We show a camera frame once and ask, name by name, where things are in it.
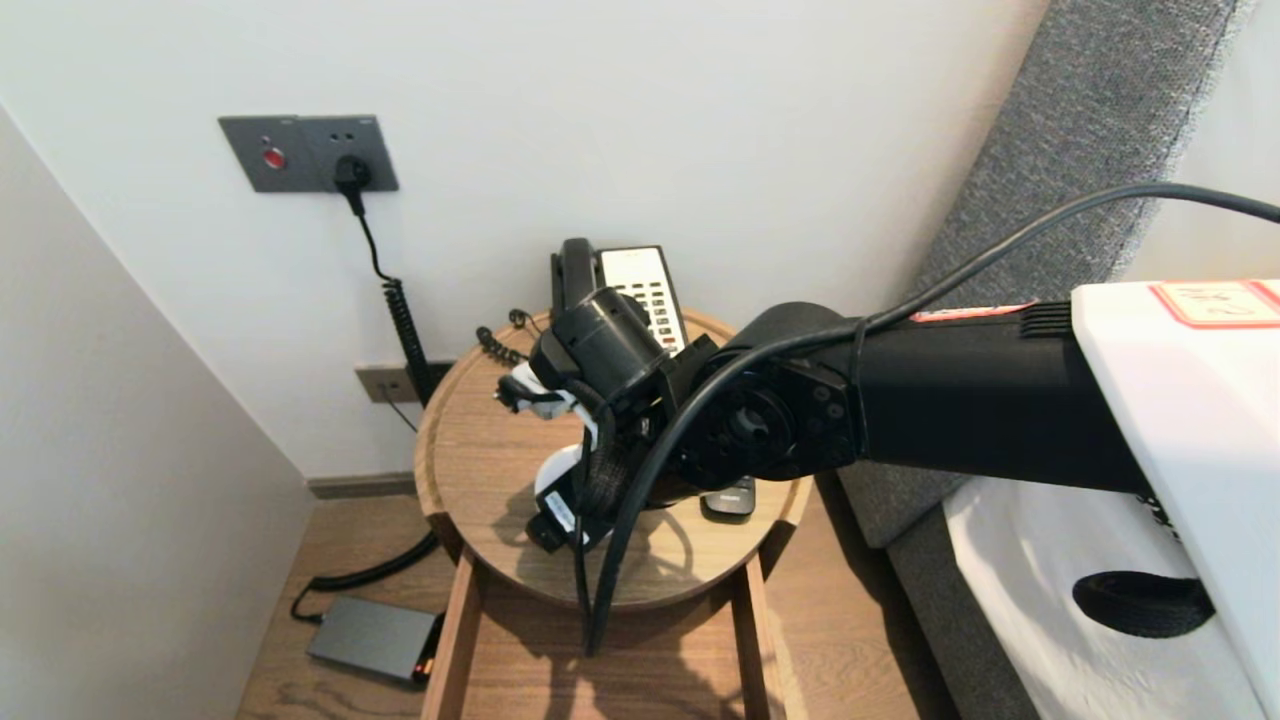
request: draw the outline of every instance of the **label sticker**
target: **label sticker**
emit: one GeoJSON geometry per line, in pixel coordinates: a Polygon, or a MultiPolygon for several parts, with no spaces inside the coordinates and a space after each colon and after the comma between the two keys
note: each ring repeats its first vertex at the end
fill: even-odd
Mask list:
{"type": "Polygon", "coordinates": [[[1263,281],[1164,282],[1151,291],[1189,328],[1280,328],[1280,297],[1263,281]]]}
{"type": "Polygon", "coordinates": [[[573,511],[570,510],[568,505],[564,503],[564,498],[562,498],[558,492],[552,491],[547,493],[547,496],[543,500],[547,501],[547,507],[552,509],[552,514],[556,515],[557,520],[559,520],[559,524],[562,528],[564,528],[564,532],[572,533],[573,511]]]}
{"type": "Polygon", "coordinates": [[[1010,313],[1016,313],[1024,307],[1030,307],[1036,305],[1036,301],[1023,302],[1021,305],[993,305],[991,307],[952,307],[951,310],[929,310],[928,313],[916,313],[911,315],[911,319],[916,323],[936,323],[938,320],[963,320],[965,318],[989,318],[992,315],[1007,315],[1010,313]]]}

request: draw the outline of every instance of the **red sticker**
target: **red sticker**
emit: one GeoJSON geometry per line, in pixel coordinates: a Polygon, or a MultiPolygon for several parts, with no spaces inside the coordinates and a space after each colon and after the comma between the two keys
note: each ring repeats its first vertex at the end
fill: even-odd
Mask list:
{"type": "Polygon", "coordinates": [[[916,313],[911,319],[916,323],[937,323],[938,320],[964,320],[966,318],[989,318],[992,315],[1007,315],[1023,307],[1030,307],[1036,302],[1023,302],[1021,305],[995,305],[992,307],[952,307],[951,310],[931,310],[916,313]]]}
{"type": "Polygon", "coordinates": [[[1274,281],[1165,282],[1151,286],[1169,313],[1189,328],[1280,328],[1274,281]]]}

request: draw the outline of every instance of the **wall outlet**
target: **wall outlet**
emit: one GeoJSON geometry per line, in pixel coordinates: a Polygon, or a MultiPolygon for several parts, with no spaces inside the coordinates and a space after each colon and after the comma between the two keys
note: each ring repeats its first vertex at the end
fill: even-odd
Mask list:
{"type": "Polygon", "coordinates": [[[218,118],[255,192],[338,192],[338,158],[364,160],[372,181],[364,192],[399,190],[374,115],[239,115],[218,118]]]}
{"type": "Polygon", "coordinates": [[[357,365],[356,377],[374,402],[419,402],[404,365],[357,365]]]}

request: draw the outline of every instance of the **red button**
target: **red button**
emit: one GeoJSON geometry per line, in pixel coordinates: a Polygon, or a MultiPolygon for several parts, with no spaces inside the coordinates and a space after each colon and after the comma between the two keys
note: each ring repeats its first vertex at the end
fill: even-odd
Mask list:
{"type": "Polygon", "coordinates": [[[284,152],[279,147],[270,147],[262,151],[262,161],[273,170],[283,170],[287,164],[284,152]]]}

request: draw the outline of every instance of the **baseboard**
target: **baseboard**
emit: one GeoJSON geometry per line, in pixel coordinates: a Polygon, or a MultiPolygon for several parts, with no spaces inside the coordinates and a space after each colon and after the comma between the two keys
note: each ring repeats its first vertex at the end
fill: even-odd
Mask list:
{"type": "Polygon", "coordinates": [[[347,475],[340,478],[307,478],[307,489],[320,500],[343,497],[381,497],[387,495],[417,495],[413,473],[384,473],[380,475],[347,475]]]}

